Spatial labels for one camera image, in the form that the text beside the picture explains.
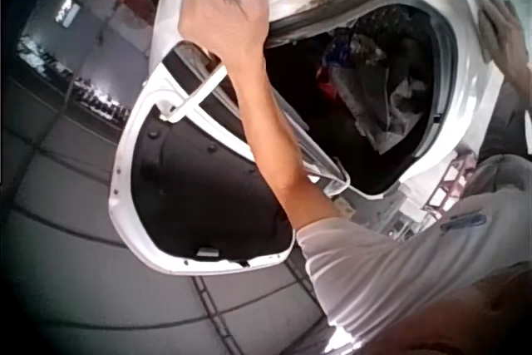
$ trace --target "white t-shirt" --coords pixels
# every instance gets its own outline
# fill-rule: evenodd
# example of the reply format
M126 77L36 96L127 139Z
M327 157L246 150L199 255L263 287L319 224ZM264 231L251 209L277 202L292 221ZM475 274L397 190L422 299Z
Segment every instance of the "white t-shirt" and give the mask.
M512 156L477 171L494 192L459 201L406 242L331 218L300 229L307 272L329 324L366 342L386 326L487 275L532 259L532 167ZM493 168L504 165L508 168ZM520 170L510 184L515 162Z

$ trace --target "laundry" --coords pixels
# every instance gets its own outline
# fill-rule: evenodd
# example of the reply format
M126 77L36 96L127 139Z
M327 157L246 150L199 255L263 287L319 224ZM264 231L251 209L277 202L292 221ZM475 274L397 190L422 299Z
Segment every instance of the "laundry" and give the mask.
M370 37L342 28L323 56L329 81L320 87L342 99L358 131L379 154L410 133L430 97L428 83L413 73L424 63L417 42L406 37L396 48L389 56Z

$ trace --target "hand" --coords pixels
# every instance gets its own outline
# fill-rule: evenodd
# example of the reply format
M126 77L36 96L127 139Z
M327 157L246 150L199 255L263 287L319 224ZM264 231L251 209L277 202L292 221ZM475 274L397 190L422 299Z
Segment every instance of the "hand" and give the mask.
M263 56L268 0L183 0L179 31L214 53L229 73Z
M512 2L476 0L480 41L516 89L530 91L530 70L523 27Z

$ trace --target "person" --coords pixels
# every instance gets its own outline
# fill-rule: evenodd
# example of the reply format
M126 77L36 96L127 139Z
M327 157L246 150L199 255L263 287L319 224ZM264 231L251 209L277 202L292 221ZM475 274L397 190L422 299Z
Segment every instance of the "person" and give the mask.
M515 10L501 0L477 2L482 42L532 104ZM330 324L367 353L454 354L488 353L530 320L530 162L495 147L444 219L393 241L342 219L308 179L266 73L268 0L183 0L179 31L227 67L257 166L297 231Z

